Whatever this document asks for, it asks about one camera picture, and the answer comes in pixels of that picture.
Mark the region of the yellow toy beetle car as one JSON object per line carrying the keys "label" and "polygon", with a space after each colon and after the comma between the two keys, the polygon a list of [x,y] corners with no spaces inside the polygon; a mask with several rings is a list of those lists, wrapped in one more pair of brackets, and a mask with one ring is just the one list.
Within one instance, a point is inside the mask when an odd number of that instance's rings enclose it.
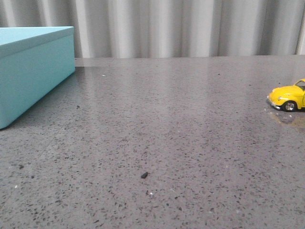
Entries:
{"label": "yellow toy beetle car", "polygon": [[295,112],[305,107],[305,80],[300,79],[295,84],[274,88],[267,96],[268,102],[274,108],[285,112]]}

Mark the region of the light blue storage box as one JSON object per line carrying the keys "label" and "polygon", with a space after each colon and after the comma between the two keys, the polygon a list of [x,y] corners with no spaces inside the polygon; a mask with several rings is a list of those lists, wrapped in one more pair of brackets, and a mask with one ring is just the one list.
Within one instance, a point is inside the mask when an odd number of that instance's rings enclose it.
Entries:
{"label": "light blue storage box", "polygon": [[1,28],[1,128],[75,71],[73,36],[72,26]]}

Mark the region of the small black debris piece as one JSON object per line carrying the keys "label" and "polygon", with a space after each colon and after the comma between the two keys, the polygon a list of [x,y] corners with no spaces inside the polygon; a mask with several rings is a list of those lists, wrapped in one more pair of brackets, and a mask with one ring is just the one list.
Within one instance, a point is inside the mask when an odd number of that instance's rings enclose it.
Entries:
{"label": "small black debris piece", "polygon": [[141,178],[146,178],[148,176],[148,172],[145,172],[141,175]]}

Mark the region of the grey pleated curtain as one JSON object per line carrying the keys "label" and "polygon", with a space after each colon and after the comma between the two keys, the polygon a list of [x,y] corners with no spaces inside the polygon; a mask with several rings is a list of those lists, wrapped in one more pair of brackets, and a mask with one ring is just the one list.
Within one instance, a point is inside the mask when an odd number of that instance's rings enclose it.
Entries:
{"label": "grey pleated curtain", "polygon": [[0,25],[73,26],[82,58],[305,52],[302,0],[3,0]]}

